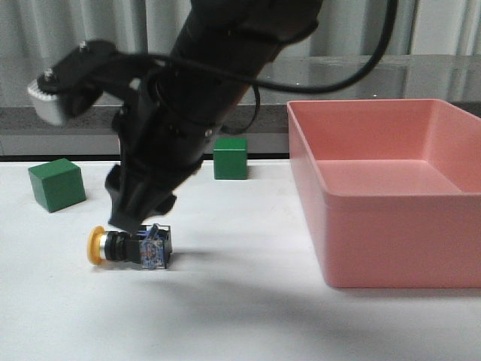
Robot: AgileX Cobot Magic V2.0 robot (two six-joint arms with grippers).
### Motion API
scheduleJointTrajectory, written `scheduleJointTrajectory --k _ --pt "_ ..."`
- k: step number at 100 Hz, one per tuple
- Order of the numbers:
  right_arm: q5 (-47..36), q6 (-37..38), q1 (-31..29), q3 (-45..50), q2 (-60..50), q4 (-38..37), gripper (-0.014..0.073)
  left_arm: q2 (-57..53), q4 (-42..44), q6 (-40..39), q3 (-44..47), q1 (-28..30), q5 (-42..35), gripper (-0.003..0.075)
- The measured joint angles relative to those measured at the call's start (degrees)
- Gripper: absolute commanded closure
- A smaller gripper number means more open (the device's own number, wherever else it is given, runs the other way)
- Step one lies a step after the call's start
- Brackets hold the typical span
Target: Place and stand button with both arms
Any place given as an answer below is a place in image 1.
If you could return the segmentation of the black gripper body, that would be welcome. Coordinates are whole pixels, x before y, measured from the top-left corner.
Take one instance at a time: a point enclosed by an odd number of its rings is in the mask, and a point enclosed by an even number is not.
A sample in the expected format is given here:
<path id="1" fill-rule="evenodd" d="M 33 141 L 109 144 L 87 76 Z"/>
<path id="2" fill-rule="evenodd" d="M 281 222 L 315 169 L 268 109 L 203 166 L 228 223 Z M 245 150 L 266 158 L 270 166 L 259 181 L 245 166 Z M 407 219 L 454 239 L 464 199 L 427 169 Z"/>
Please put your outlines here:
<path id="1" fill-rule="evenodd" d="M 106 92 L 122 99 L 112 126 L 121 160 L 108 174 L 109 224 L 134 232 L 147 218 L 167 214 L 174 191 L 201 166 L 222 125 L 222 81 L 191 71 L 151 69 L 121 74 Z"/>

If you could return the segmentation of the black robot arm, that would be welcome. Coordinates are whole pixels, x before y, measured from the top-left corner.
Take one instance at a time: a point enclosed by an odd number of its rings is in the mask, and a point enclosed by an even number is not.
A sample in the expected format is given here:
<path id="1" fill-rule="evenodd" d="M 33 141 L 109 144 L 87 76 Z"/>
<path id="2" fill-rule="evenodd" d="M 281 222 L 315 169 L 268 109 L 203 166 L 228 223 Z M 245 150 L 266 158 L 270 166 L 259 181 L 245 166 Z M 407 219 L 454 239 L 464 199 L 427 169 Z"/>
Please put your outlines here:
<path id="1" fill-rule="evenodd" d="M 194 1 L 171 55 L 255 78 L 317 26 L 318 1 Z M 173 191 L 201 166 L 206 146 L 247 91 L 168 62 L 148 71 L 115 119 L 121 162 L 107 176 L 109 224 L 135 232 L 174 205 Z"/>

